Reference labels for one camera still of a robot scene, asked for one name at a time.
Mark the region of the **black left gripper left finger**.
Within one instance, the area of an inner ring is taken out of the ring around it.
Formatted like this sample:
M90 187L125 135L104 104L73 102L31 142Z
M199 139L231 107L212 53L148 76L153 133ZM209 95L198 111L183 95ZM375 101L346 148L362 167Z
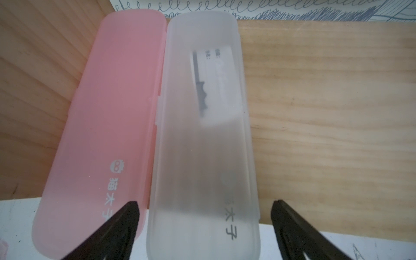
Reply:
M136 201L129 201L64 260L128 260L140 220Z

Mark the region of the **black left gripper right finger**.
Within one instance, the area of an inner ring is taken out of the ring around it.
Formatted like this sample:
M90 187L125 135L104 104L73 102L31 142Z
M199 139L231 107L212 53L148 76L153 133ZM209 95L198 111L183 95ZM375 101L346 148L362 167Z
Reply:
M285 201L274 201L270 216L284 260L350 259Z

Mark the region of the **pink pencil case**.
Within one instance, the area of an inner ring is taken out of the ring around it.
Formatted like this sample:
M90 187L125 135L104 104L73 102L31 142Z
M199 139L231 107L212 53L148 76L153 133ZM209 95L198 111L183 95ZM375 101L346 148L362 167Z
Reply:
M65 257L130 201L142 232L166 33L155 10L118 11L100 23L34 218L42 255Z

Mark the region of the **small clear pencil case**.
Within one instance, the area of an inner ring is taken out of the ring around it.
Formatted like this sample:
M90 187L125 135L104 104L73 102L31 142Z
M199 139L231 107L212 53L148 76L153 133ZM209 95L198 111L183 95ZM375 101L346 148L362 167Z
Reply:
M157 109L147 256L256 260L260 206L237 20L173 18Z

